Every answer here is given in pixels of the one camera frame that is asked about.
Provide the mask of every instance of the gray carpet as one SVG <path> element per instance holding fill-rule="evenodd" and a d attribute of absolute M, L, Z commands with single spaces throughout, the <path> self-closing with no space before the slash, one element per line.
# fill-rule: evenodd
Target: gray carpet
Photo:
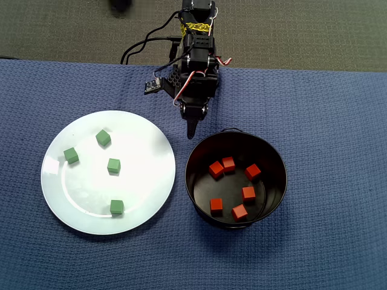
<path fill-rule="evenodd" d="M 243 68 L 387 71 L 386 0 L 218 0 L 218 54 Z M 181 0 L 134 0 L 112 16 L 108 0 L 0 1 L 0 54 L 31 60 L 119 63 Z M 155 36 L 179 34 L 174 20 Z M 167 62 L 150 43 L 135 64 Z"/>

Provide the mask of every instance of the green cube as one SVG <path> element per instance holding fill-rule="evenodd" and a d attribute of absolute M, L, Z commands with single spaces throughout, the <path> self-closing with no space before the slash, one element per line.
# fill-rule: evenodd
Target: green cube
<path fill-rule="evenodd" d="M 65 154 L 65 158 L 66 158 L 68 164 L 72 164 L 72 163 L 77 162 L 79 160 L 78 154 L 74 148 L 67 149 L 67 150 L 63 151 L 63 153 Z"/>
<path fill-rule="evenodd" d="M 103 147 L 105 147 L 111 141 L 110 135 L 105 130 L 101 130 L 96 135 L 96 138 L 98 143 L 101 144 Z"/>
<path fill-rule="evenodd" d="M 120 169 L 121 169 L 120 160 L 110 158 L 108 163 L 108 172 L 120 173 Z"/>
<path fill-rule="evenodd" d="M 122 214 L 123 213 L 123 201 L 112 200 L 110 202 L 110 212 L 114 213 L 114 214 Z"/>

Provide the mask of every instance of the black cable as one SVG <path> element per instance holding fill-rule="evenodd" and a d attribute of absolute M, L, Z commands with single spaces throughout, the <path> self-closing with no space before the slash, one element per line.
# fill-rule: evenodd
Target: black cable
<path fill-rule="evenodd" d="M 180 13 L 180 12 L 182 12 L 182 11 L 183 11 L 183 10 L 179 10 L 179 11 L 173 12 L 173 14 L 170 16 L 170 18 L 167 20 L 167 22 L 164 23 L 163 26 L 160 26 L 160 27 L 158 27 L 158 28 L 156 28 L 156 29 L 153 29 L 151 32 L 149 32 L 149 33 L 146 35 L 146 37 L 145 37 L 145 40 L 144 40 L 144 42 L 143 42 L 144 44 L 143 44 L 143 46 L 141 47 L 141 49 L 138 50 L 138 51 L 136 51 L 136 52 L 134 52 L 134 53 L 129 54 L 129 55 L 128 55 L 128 58 L 129 58 L 130 56 L 133 56 L 133 55 L 137 54 L 137 53 L 141 53 L 141 52 L 144 50 L 146 43 L 148 42 L 148 37 L 149 37 L 153 32 L 156 32 L 156 31 L 158 31 L 158 30 L 161 30 L 161 29 L 163 29 L 165 26 L 167 26 L 168 23 L 170 23 L 170 21 L 175 17 L 175 15 L 178 14 L 178 13 Z M 124 54 L 122 55 L 122 58 L 121 58 L 121 64 L 123 63 L 123 59 L 125 59 L 125 56 L 126 56 L 126 54 L 127 54 L 128 52 L 129 52 L 129 51 L 127 50 L 127 51 L 125 51 Z"/>
<path fill-rule="evenodd" d="M 183 53 L 180 57 L 170 61 L 169 63 L 167 63 L 166 65 L 163 65 L 161 67 L 159 67 L 158 69 L 156 69 L 154 72 L 153 72 L 153 75 L 154 77 L 156 78 L 156 73 L 159 72 L 159 71 L 162 71 L 163 69 L 166 69 L 167 67 L 169 67 L 171 64 L 181 60 L 182 58 L 186 57 L 190 52 L 191 50 L 194 48 L 194 45 L 195 45 L 195 42 L 192 42 L 191 46 L 189 47 L 189 49 Z"/>
<path fill-rule="evenodd" d="M 151 42 L 151 41 L 156 41 L 156 40 L 169 40 L 169 41 L 172 41 L 171 37 L 153 37 L 153 38 L 148 38 L 147 40 L 143 40 L 143 41 L 140 41 L 140 42 L 137 42 L 136 44 L 132 45 L 131 47 L 129 47 L 126 51 L 125 51 L 125 54 L 130 52 L 132 49 L 134 49 L 135 47 L 143 44 L 144 42 Z M 125 54 L 122 56 L 121 58 L 121 64 L 123 64 L 123 61 L 125 59 Z M 126 58 L 126 64 L 128 64 L 129 62 L 129 56 L 127 56 Z"/>
<path fill-rule="evenodd" d="M 181 24 L 183 24 L 183 26 L 187 28 L 188 32 L 190 32 L 190 33 L 193 34 L 194 32 L 191 30 L 191 28 L 189 28 L 189 26 L 187 25 L 187 23 L 183 20 L 183 17 L 181 17 L 181 12 L 182 12 L 182 11 L 179 12 L 178 17 L 176 17 L 176 18 L 179 19 L 179 21 L 181 22 Z"/>

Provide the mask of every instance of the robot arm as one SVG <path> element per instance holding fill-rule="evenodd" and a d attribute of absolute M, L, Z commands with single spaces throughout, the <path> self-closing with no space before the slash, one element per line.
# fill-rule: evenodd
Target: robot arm
<path fill-rule="evenodd" d="M 168 78 L 156 77 L 147 82 L 145 94 L 166 91 L 180 103 L 181 117 L 187 121 L 187 137 L 192 139 L 196 126 L 208 112 L 209 100 L 218 87 L 219 61 L 216 59 L 213 19 L 217 8 L 210 0 L 183 0 L 180 43 L 173 42 L 170 59 L 181 58 L 173 65 Z"/>

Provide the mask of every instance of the white wire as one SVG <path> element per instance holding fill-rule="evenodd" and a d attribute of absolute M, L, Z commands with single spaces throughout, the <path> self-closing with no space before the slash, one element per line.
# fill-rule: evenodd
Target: white wire
<path fill-rule="evenodd" d="M 203 76 L 206 76 L 206 73 L 207 73 L 207 69 L 205 71 L 193 71 L 186 83 L 184 84 L 184 86 L 181 88 L 180 92 L 176 95 L 176 97 L 174 98 L 174 106 L 177 107 L 178 104 L 176 104 L 176 101 L 180 98 L 181 94 L 183 93 L 183 91 L 187 88 L 187 85 L 189 84 L 189 82 L 191 81 L 192 77 L 194 76 L 194 74 L 202 74 Z"/>
<path fill-rule="evenodd" d="M 231 58 L 231 57 L 230 57 L 229 59 L 227 59 L 225 62 L 223 62 L 223 61 L 221 60 L 220 57 L 218 57 L 218 56 L 215 56 L 215 57 L 216 57 L 216 59 L 219 61 L 219 63 L 220 63 L 222 66 L 227 66 L 227 65 L 229 65 L 230 62 L 232 61 L 232 58 Z"/>
<path fill-rule="evenodd" d="M 180 98 L 180 95 L 183 93 L 183 91 L 187 88 L 187 85 L 189 84 L 189 82 L 191 81 L 192 77 L 194 76 L 194 74 L 196 73 L 196 71 L 193 71 L 188 79 L 186 80 L 186 83 L 184 84 L 184 86 L 181 88 L 180 92 L 176 95 L 176 97 L 174 98 L 174 106 L 177 107 L 178 104 L 176 104 L 176 101 Z"/>
<path fill-rule="evenodd" d="M 210 19 L 211 19 L 211 25 L 210 25 L 210 29 L 209 29 L 209 31 L 208 31 L 208 36 L 210 36 L 211 35 L 211 29 L 212 29 L 212 25 L 213 25 L 213 21 L 215 20 L 215 18 L 218 16 L 218 7 L 216 8 L 216 14 L 215 14 L 215 16 L 214 17 L 210 17 Z"/>

